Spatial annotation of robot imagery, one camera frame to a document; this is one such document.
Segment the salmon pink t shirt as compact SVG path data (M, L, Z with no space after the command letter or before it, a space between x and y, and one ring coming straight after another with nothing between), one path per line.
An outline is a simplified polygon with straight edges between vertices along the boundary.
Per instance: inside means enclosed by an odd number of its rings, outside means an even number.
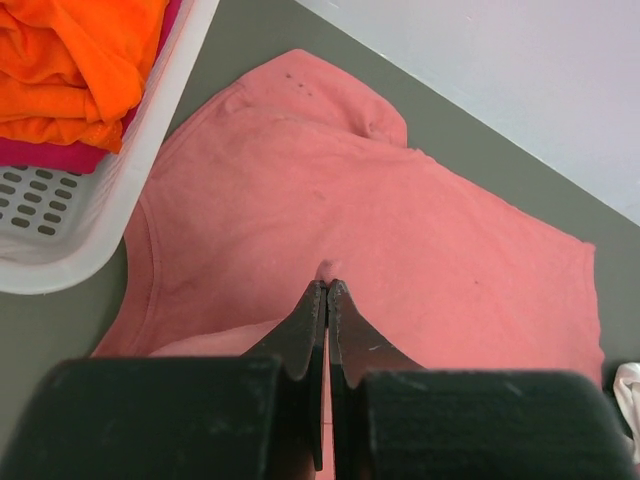
M161 148L90 366L97 479L267 473L279 361L246 357L312 281L346 283L420 371L366 376L374 479L606 479L634 469L603 400L591 244L407 145L402 117L302 50L243 75Z

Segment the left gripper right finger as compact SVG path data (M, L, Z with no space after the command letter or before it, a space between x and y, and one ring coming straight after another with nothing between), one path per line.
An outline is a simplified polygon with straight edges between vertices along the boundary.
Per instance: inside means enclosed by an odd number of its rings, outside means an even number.
M360 313L342 280L327 293L328 355L337 479L374 479L366 376L374 371L420 371Z

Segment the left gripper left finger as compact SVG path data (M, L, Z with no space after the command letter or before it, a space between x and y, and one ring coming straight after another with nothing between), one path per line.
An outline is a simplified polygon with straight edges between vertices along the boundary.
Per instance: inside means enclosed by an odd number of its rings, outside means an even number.
M323 467L327 293L324 282L310 282L291 313L244 353L280 364L267 473L315 473Z

